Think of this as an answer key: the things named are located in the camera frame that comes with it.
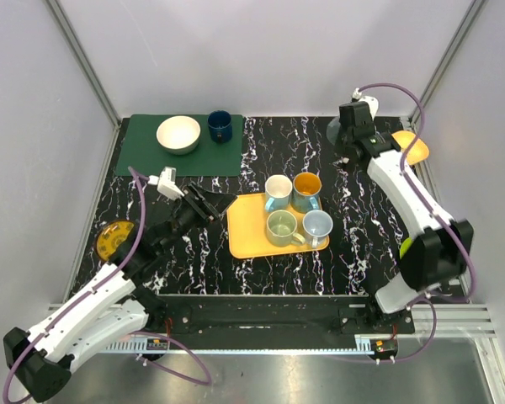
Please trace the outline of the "light blue faceted mug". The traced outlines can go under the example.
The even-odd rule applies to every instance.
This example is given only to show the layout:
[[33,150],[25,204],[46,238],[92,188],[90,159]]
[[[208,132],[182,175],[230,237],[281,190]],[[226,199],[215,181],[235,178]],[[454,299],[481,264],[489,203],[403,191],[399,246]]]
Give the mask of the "light blue faceted mug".
[[264,185],[264,210],[268,213],[285,210],[290,204],[292,190],[293,184],[288,177],[282,174],[270,176]]

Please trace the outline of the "grey-blue faceted mug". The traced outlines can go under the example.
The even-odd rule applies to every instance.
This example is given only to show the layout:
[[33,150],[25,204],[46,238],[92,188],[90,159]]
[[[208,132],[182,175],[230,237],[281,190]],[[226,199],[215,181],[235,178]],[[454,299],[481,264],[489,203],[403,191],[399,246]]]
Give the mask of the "grey-blue faceted mug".
[[333,145],[337,142],[339,131],[340,131],[340,122],[339,118],[336,116],[328,123],[326,131],[327,139]]

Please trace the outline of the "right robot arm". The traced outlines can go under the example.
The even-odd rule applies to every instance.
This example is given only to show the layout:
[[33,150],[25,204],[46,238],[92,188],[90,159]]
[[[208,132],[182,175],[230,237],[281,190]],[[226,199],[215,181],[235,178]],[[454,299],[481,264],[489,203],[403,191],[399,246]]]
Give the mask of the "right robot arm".
[[408,231],[397,275],[369,298],[362,322],[384,333],[399,322],[417,298],[464,274],[474,235],[468,221],[456,221],[410,169],[393,135],[377,132],[376,98],[354,95],[339,107],[328,128],[335,150],[350,165],[360,165],[391,201]]

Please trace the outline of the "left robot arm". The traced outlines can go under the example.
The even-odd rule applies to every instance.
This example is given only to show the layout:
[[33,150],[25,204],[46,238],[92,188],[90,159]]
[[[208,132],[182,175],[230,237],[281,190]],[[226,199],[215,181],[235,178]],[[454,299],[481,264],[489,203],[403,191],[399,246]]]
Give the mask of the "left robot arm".
[[213,193],[194,183],[173,189],[167,218],[146,225],[146,199],[141,216],[96,275],[44,320],[24,330],[14,327],[3,337],[8,376],[18,380],[37,403],[60,392],[72,374],[116,339],[131,333],[158,332],[166,303],[145,288],[165,254],[190,230],[220,221],[236,194]]

